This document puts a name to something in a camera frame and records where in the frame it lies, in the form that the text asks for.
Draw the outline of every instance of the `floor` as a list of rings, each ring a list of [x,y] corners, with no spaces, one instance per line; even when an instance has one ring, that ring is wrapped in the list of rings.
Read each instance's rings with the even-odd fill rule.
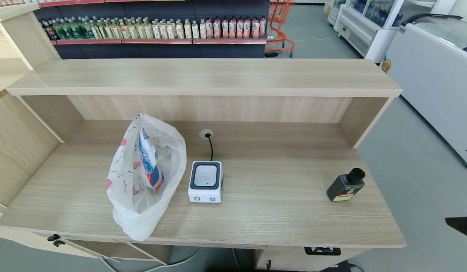
[[[294,57],[358,58],[325,21],[322,6],[296,5],[285,32],[296,41]],[[467,271],[467,237],[444,218],[467,216],[467,170],[446,143],[408,105],[395,99],[359,147],[408,246],[370,250],[349,260],[365,272]],[[174,247],[170,263],[196,248]],[[241,267],[251,267],[251,252],[238,250]],[[121,272],[138,272],[155,263],[124,261]],[[237,270],[230,249],[202,248],[192,260],[163,272],[204,272],[214,267]],[[107,272],[100,260],[30,249],[0,239],[0,272]]]

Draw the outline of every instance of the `black drawer handle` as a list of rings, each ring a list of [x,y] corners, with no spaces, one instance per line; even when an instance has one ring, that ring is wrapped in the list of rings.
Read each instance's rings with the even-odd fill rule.
[[[317,256],[339,256],[341,255],[341,249],[339,247],[304,247],[304,251],[307,255]]]
[[[47,241],[55,241],[55,240],[57,240],[59,238],[60,238],[59,234],[54,234],[54,235],[51,235],[51,236],[47,237]]]

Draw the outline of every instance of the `pink bottle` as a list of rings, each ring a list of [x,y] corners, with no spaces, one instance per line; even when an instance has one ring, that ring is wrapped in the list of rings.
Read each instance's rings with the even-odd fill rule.
[[[247,16],[247,19],[244,21],[244,39],[251,37],[251,20]]]
[[[241,39],[244,37],[244,20],[242,20],[242,17],[239,18],[237,21],[237,38]]]
[[[207,39],[213,38],[213,24],[209,18],[206,19],[205,26],[206,26],[206,38]]]
[[[259,27],[261,26],[257,17],[254,17],[252,21],[252,38],[258,39],[259,38]]]
[[[229,22],[229,38],[235,39],[235,33],[237,33],[237,21],[235,17],[232,16]]]
[[[265,16],[262,16],[262,19],[260,21],[260,27],[259,27],[259,36],[263,37],[265,36],[265,25],[267,24],[267,21],[265,20]]]
[[[223,21],[222,21],[222,37],[224,39],[229,38],[229,21],[227,21],[226,16],[223,17]]]
[[[220,38],[220,32],[221,32],[220,27],[221,27],[220,19],[217,17],[215,18],[215,21],[213,21],[213,36],[215,39]]]

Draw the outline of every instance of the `plastic bag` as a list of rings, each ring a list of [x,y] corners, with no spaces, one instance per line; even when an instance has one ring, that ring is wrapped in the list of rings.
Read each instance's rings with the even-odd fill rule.
[[[147,142],[140,144],[142,136],[151,146]],[[124,134],[107,178],[113,217],[125,234],[144,241],[153,233],[186,166],[182,135],[163,121],[138,114]]]

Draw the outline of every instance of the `white chest freezer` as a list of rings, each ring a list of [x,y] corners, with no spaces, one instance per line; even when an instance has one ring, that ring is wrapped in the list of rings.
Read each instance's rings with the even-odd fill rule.
[[[408,19],[380,66],[467,163],[467,22],[437,14]]]

